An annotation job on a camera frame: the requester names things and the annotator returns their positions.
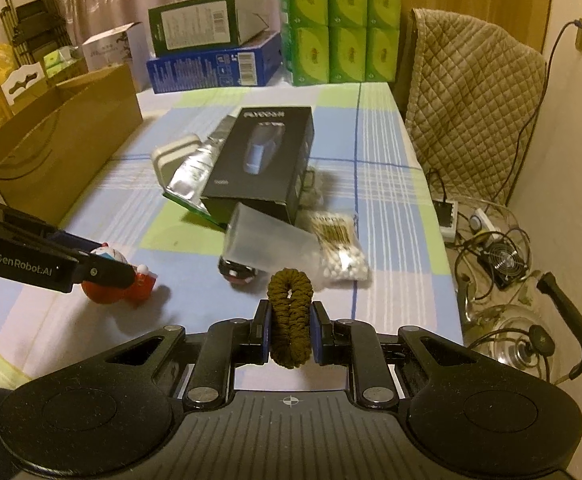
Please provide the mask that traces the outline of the white printed box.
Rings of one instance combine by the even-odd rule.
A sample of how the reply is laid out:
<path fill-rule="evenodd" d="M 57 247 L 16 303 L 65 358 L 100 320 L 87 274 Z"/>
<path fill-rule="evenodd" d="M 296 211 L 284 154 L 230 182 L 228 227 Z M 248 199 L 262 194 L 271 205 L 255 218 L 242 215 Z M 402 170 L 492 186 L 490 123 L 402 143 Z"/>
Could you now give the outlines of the white printed box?
<path fill-rule="evenodd" d="M 83 42 L 82 53 L 90 72 L 125 64 L 131 70 L 137 92 L 150 86 L 147 68 L 150 49 L 142 22 L 131 22 L 91 36 Z"/>

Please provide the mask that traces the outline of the red white santa toy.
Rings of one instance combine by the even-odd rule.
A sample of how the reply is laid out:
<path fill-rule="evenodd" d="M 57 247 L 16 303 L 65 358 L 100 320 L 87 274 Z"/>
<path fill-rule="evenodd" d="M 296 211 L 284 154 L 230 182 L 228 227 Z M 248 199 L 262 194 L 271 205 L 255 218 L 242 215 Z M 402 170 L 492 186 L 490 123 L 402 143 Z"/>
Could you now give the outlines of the red white santa toy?
<path fill-rule="evenodd" d="M 108 244 L 94 248 L 90 258 L 96 266 L 81 283 L 89 300 L 95 304 L 115 304 L 124 300 L 137 307 L 150 298 L 157 275 L 148 266 L 133 266 L 122 252 Z"/>

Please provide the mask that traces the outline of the brown hair scrunchie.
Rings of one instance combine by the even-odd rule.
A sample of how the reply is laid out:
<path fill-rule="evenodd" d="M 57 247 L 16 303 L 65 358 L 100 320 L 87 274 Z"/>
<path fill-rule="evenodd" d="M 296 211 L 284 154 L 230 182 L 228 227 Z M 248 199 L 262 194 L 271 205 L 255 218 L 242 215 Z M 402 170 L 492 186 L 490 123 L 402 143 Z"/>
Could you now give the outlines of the brown hair scrunchie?
<path fill-rule="evenodd" d="M 308 276 L 297 269 L 282 269 L 267 286 L 271 307 L 270 356 L 278 365 L 293 370 L 312 354 L 309 307 L 314 289 Z"/>

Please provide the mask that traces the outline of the black red round object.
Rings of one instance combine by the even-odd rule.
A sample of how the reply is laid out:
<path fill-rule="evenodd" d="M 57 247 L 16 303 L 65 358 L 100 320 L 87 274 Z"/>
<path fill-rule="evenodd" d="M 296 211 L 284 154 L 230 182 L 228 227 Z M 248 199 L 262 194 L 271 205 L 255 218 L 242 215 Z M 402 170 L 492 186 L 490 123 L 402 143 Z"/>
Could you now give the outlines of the black red round object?
<path fill-rule="evenodd" d="M 227 282 L 236 286 L 250 284 L 257 275 L 257 270 L 251 266 L 244 266 L 223 257 L 218 260 L 218 272 Z"/>

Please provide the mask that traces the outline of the green cardboard box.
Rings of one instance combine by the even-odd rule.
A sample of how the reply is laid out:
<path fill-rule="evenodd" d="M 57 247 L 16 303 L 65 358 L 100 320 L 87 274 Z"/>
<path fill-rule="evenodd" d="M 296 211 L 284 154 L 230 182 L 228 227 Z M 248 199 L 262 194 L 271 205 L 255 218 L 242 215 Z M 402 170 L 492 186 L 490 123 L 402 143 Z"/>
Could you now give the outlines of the green cardboard box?
<path fill-rule="evenodd" d="M 148 11 L 154 54 L 240 47 L 268 28 L 268 0 L 183 0 Z"/>

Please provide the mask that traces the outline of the frosted plastic cup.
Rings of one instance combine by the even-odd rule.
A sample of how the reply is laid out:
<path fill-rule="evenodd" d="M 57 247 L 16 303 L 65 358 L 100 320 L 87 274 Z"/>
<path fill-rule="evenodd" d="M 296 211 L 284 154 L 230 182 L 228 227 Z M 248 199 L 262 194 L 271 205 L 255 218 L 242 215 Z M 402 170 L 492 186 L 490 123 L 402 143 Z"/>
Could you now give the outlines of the frosted plastic cup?
<path fill-rule="evenodd" d="M 268 274 L 297 269 L 314 285 L 321 280 L 321 251 L 315 234 L 244 204 L 233 211 L 221 255 Z"/>

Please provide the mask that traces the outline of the black folding cart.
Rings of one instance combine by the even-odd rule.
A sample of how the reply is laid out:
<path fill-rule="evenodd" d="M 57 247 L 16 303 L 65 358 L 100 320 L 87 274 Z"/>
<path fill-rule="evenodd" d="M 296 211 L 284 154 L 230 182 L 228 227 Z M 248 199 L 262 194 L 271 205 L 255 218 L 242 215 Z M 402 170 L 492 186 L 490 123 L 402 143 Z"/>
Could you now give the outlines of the black folding cart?
<path fill-rule="evenodd" d="M 32 0 L 21 6 L 14 0 L 5 2 L 0 20 L 18 66 L 41 62 L 46 54 L 72 44 L 57 0 Z"/>

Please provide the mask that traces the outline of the cotton swab bag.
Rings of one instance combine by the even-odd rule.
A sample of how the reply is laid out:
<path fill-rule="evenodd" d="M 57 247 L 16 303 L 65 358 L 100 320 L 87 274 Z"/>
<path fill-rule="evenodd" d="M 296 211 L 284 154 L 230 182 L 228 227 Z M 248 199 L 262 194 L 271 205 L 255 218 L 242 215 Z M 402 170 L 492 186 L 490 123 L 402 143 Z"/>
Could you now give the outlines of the cotton swab bag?
<path fill-rule="evenodd" d="M 310 211 L 308 231 L 316 235 L 321 250 L 321 270 L 327 283 L 364 282 L 369 266 L 359 245 L 355 220 L 349 214 Z"/>

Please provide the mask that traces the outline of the white power strip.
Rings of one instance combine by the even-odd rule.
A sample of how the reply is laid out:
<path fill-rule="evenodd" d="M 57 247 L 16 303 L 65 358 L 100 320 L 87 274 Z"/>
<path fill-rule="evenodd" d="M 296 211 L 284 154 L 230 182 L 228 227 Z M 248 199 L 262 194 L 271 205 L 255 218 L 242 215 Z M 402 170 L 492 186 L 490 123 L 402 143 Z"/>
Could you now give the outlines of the white power strip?
<path fill-rule="evenodd" d="M 455 200 L 433 200 L 440 234 L 445 244 L 454 244 L 457 235 L 458 203 Z"/>

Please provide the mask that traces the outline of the small black fan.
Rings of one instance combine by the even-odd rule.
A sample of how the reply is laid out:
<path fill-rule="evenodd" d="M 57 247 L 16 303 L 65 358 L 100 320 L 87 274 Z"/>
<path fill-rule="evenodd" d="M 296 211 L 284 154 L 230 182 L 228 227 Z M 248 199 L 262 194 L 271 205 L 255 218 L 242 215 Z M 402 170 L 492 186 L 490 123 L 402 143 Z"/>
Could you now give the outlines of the small black fan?
<path fill-rule="evenodd" d="M 527 272 L 523 258 L 508 242 L 494 242 L 477 257 L 477 262 L 490 275 L 495 286 L 504 290 L 521 280 Z"/>

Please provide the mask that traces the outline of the black shaver box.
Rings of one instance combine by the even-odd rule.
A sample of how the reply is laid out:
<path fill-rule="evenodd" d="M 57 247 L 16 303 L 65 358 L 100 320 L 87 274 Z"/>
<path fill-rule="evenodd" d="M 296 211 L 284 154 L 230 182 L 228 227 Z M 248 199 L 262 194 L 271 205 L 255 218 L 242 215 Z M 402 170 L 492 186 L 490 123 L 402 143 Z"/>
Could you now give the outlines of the black shaver box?
<path fill-rule="evenodd" d="M 212 220 L 244 204 L 294 223 L 313 140 L 309 106 L 241 108 L 201 195 Z"/>

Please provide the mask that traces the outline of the white cutout cardboard piece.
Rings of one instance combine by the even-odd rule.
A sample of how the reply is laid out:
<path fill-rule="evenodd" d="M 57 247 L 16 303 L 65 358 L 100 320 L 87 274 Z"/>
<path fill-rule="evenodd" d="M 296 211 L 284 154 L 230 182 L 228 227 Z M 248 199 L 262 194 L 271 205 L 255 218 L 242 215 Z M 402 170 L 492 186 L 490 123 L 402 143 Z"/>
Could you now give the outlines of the white cutout cardboard piece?
<path fill-rule="evenodd" d="M 0 93 L 9 107 L 35 99 L 48 90 L 48 79 L 41 63 L 22 65 L 0 85 Z"/>

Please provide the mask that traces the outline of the quilted beige chair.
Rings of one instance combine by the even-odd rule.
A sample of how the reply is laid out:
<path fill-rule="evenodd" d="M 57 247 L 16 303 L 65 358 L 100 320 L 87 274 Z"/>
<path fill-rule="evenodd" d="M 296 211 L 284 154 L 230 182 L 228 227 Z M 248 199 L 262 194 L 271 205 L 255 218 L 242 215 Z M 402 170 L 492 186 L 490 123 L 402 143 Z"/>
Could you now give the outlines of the quilted beige chair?
<path fill-rule="evenodd" d="M 405 126 L 418 162 L 448 192 L 507 203 L 544 99 L 545 59 L 466 14 L 416 9 L 411 29 Z"/>

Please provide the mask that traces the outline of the green tissue pack stack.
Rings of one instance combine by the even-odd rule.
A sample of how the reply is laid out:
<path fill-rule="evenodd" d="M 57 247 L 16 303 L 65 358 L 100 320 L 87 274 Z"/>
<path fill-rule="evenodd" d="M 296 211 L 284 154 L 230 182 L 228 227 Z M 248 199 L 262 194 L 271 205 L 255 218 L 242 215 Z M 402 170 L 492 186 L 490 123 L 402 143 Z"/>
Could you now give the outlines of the green tissue pack stack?
<path fill-rule="evenodd" d="M 291 84 L 392 82 L 402 0 L 280 0 Z"/>

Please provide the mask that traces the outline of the white rectangular case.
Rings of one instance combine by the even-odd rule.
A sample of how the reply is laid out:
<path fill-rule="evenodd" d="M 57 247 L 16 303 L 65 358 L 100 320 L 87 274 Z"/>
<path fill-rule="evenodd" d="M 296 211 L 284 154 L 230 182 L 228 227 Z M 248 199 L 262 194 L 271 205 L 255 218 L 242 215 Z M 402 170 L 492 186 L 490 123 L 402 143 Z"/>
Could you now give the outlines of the white rectangular case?
<path fill-rule="evenodd" d="M 151 153 L 151 162 L 157 183 L 166 188 L 183 160 L 201 145 L 199 136 L 187 134 L 184 138 L 155 148 Z"/>

